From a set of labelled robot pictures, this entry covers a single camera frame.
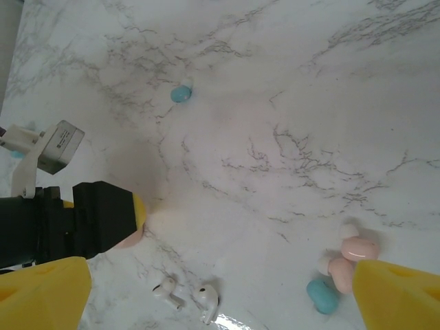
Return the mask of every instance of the pink object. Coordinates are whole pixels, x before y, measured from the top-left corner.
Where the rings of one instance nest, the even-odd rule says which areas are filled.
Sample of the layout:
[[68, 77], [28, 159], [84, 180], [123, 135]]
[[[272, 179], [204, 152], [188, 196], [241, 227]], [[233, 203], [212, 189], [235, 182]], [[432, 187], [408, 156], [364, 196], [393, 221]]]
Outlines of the pink object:
[[379, 257], [379, 246], [359, 237], [345, 239], [341, 245], [341, 252], [344, 258], [351, 261], [361, 261], [364, 259], [377, 259]]
[[350, 261], [344, 258], [331, 260], [324, 257], [318, 261], [318, 270], [324, 275], [331, 275], [336, 289], [340, 293], [349, 294], [353, 291], [351, 283], [353, 282], [354, 269]]
[[137, 244], [144, 234], [144, 226], [136, 230], [133, 234], [128, 236], [125, 240], [119, 242], [115, 245], [117, 249], [130, 248], [133, 245]]

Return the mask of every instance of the wireless earbud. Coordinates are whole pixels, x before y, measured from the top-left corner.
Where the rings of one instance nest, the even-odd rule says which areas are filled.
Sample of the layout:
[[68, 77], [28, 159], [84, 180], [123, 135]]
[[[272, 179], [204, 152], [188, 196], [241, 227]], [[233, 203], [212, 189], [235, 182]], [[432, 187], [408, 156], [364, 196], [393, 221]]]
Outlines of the wireless earbud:
[[351, 283], [353, 282], [354, 269], [350, 261], [344, 258], [332, 260], [325, 256], [318, 261], [318, 271], [325, 276], [331, 276], [340, 293], [349, 294], [353, 291]]
[[352, 223], [340, 226], [339, 237], [343, 239], [341, 253], [344, 258], [351, 261], [361, 261], [379, 257], [379, 246], [368, 239], [361, 239], [358, 229]]
[[173, 309], [179, 311], [182, 306], [172, 298], [171, 292], [176, 288], [176, 282], [171, 277], [165, 278], [160, 285], [153, 289], [153, 295], [155, 298], [163, 300], [170, 305]]
[[194, 298], [205, 308], [203, 323], [209, 325], [215, 317], [220, 302], [217, 291], [209, 284], [203, 285], [194, 292]]

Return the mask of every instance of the earbud tip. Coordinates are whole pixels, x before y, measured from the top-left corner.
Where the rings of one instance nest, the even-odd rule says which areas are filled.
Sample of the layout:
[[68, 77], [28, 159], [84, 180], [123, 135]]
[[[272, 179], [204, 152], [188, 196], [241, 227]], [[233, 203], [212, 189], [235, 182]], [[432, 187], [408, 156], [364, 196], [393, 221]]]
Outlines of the earbud tip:
[[331, 258], [329, 256], [324, 256], [318, 260], [318, 271], [325, 276], [329, 275], [329, 264]]
[[352, 223], [346, 223], [339, 227], [339, 238], [349, 239], [350, 237], [359, 236], [359, 231]]

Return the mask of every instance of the pink earbud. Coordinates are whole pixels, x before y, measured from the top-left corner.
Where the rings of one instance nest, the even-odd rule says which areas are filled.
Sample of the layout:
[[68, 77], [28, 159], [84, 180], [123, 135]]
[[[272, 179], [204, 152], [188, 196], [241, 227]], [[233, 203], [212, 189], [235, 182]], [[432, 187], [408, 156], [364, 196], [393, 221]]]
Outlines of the pink earbud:
[[379, 257], [379, 246], [368, 239], [361, 239], [358, 229], [352, 223], [341, 225], [339, 237], [343, 239], [341, 253], [344, 258], [351, 261], [361, 261]]
[[349, 294], [352, 292], [351, 283], [353, 282], [354, 269], [350, 261], [344, 258], [332, 260], [325, 256], [318, 261], [318, 271], [325, 276], [331, 276], [340, 293]]

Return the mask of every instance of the white marble countertop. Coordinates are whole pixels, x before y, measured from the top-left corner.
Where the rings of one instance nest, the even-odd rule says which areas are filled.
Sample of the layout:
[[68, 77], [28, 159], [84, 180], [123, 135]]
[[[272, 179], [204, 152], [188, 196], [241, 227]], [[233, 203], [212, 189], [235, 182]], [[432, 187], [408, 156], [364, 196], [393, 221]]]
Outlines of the white marble countertop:
[[[205, 329], [210, 281], [210, 329], [364, 329], [352, 296], [322, 318], [305, 287], [349, 217], [440, 273], [439, 88], [439, 0], [26, 0], [0, 124], [70, 121], [85, 140], [38, 184], [149, 204], [137, 246], [90, 261], [81, 329]], [[180, 312], [151, 294], [168, 274]]]

